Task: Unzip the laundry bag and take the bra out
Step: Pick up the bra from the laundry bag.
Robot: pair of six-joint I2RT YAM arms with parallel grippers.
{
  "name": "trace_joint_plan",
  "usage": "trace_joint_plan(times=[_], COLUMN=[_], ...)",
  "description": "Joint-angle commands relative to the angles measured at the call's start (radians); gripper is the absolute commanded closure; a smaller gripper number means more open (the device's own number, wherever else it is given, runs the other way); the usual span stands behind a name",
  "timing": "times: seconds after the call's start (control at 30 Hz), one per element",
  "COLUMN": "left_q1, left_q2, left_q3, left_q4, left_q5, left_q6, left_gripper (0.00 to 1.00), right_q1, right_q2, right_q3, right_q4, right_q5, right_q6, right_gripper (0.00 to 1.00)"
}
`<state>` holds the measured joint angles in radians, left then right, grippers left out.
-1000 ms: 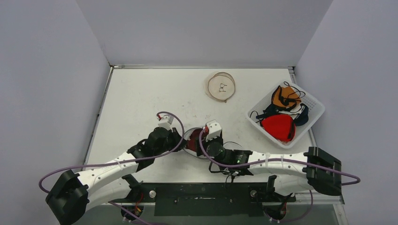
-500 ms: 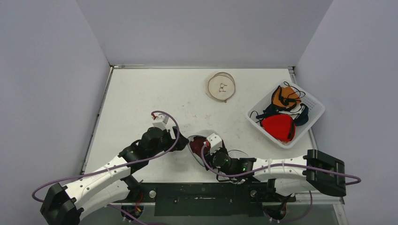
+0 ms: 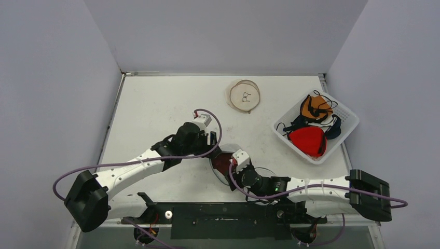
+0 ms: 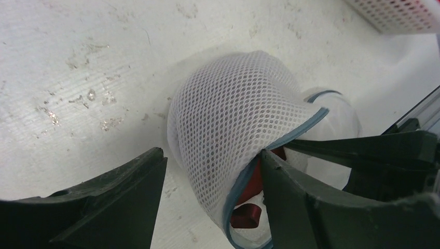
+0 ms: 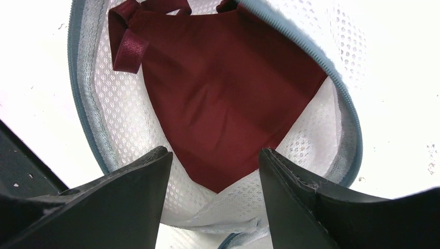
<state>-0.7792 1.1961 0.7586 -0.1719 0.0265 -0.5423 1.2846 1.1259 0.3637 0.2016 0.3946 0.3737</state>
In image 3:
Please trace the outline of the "blue-trim mesh laundry bag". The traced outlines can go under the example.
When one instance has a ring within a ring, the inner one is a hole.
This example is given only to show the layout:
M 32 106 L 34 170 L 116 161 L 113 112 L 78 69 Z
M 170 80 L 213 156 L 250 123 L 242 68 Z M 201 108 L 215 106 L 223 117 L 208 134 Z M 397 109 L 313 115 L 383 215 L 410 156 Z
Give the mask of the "blue-trim mesh laundry bag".
M 231 191 L 240 188 L 260 189 L 269 186 L 270 176 L 259 174 L 250 155 L 237 144 L 217 148 L 210 158 L 210 167 L 217 179 Z

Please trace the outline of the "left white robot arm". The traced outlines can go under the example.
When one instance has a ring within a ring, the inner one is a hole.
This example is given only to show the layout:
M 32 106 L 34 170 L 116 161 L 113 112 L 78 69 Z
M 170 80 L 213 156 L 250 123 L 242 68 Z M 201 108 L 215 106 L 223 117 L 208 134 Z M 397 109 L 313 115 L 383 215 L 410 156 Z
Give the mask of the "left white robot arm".
M 138 159 L 109 164 L 109 170 L 79 173 L 70 188 L 64 205 L 83 232 L 90 232 L 106 220 L 136 217 L 141 223 L 154 219 L 155 209 L 138 194 L 128 197 L 128 203 L 118 207 L 114 198 L 124 189 L 140 180 L 178 165 L 184 159 L 215 158 L 221 150 L 221 132 L 207 132 L 195 122 L 186 122 L 175 134 L 155 143 Z

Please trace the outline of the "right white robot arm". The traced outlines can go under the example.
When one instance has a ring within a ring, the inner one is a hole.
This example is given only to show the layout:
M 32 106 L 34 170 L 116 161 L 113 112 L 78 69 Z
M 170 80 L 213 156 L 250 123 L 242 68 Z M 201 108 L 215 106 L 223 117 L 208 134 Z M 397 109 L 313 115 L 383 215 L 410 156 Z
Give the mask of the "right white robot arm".
M 230 162 L 228 179 L 233 189 L 265 201 L 299 203 L 293 208 L 301 223 L 312 217 L 333 214 L 359 214 L 376 222 L 390 222 L 392 208 L 389 183 L 362 170 L 329 179 L 263 177 L 251 165 L 234 172 Z

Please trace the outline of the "maroon satin bra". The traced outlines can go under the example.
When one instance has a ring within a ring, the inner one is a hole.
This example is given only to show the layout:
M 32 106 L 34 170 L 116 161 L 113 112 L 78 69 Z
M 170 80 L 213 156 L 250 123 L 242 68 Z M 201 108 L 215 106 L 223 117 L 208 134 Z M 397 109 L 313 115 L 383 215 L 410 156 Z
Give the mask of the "maroon satin bra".
M 217 157 L 213 158 L 211 160 L 212 168 L 219 171 L 221 174 L 228 173 L 232 154 L 233 153 L 230 152 L 222 152 Z

